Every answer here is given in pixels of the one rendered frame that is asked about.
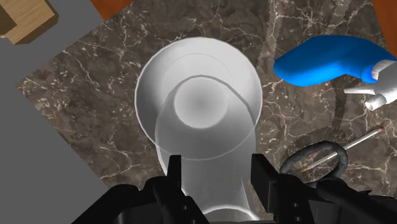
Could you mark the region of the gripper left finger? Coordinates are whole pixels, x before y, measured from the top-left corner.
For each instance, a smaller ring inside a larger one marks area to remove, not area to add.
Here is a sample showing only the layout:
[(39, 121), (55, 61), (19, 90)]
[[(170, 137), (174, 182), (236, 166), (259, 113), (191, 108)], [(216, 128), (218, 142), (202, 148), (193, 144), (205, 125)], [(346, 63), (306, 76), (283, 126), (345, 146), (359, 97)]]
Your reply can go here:
[(146, 181), (111, 187), (71, 224), (210, 224), (195, 201), (181, 190), (181, 157), (172, 155), (169, 171)]

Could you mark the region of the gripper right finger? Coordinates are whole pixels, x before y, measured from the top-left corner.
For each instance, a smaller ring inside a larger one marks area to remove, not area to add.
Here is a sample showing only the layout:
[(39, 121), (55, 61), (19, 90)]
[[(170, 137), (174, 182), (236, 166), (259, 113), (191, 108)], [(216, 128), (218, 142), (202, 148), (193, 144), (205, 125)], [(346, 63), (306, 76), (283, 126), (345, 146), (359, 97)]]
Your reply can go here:
[(397, 200), (357, 192), (339, 178), (309, 187), (262, 154), (251, 157), (251, 184), (275, 224), (397, 224)]

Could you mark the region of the translucent white vase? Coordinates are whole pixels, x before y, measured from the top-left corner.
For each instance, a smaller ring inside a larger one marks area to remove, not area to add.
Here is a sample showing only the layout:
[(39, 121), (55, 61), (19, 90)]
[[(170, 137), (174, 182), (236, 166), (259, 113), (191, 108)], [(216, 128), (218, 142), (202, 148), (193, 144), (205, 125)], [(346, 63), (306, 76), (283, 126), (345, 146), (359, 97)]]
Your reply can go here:
[(181, 188), (209, 221), (253, 221), (247, 191), (262, 107), (256, 69), (238, 49), (213, 38), (186, 38), (143, 67), (136, 115), (164, 172), (181, 156)]

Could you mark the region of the thin silver stick red tip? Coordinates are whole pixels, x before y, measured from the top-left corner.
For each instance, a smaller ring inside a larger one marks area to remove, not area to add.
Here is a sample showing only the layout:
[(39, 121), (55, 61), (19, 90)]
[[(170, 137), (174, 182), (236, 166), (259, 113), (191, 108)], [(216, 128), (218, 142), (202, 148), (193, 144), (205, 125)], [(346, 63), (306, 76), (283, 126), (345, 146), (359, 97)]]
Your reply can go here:
[[(370, 132), (368, 132), (366, 134), (363, 134), (362, 136), (359, 136), (355, 140), (351, 141), (350, 143), (347, 143), (344, 146), (344, 150), (348, 150), (348, 149), (356, 146), (357, 144), (362, 143), (363, 141), (365, 141), (365, 140), (377, 135), (378, 133), (380, 133), (380, 132), (382, 132), (384, 130), (385, 130), (385, 127), (384, 126), (380, 126), (380, 127), (376, 128), (376, 129), (374, 129), (374, 130), (372, 130), (372, 131), (370, 131)], [(322, 158), (322, 159), (320, 159), (320, 160), (308, 165), (302, 171), (304, 172), (304, 171), (311, 170), (311, 169), (321, 165), (322, 163), (324, 163), (324, 162), (326, 162), (326, 161), (328, 161), (328, 160), (330, 160), (330, 159), (332, 159), (333, 157), (336, 157), (336, 156), (337, 156), (336, 152), (335, 153), (331, 153), (331, 154), (325, 156), (324, 158)]]

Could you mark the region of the blue spray bottle white nozzle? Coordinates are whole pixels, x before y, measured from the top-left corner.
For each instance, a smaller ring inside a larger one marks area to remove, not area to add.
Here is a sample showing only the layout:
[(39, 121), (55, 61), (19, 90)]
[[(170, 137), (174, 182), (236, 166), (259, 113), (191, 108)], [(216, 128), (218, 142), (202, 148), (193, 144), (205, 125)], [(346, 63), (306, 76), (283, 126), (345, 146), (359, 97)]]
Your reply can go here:
[(344, 93), (370, 94), (364, 105), (371, 111), (397, 101), (397, 58), (363, 38), (309, 38), (276, 59), (274, 73), (299, 87), (318, 85), (345, 74), (359, 78), (366, 85), (346, 88)]

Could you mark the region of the light wooden furniture piece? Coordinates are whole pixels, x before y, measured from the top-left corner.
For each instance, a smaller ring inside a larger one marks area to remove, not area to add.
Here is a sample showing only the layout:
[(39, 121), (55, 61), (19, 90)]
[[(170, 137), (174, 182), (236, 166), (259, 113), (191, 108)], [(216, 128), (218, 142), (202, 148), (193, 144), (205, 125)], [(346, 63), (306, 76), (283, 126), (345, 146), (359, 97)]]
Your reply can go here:
[(0, 38), (29, 44), (59, 19), (48, 0), (0, 0)]

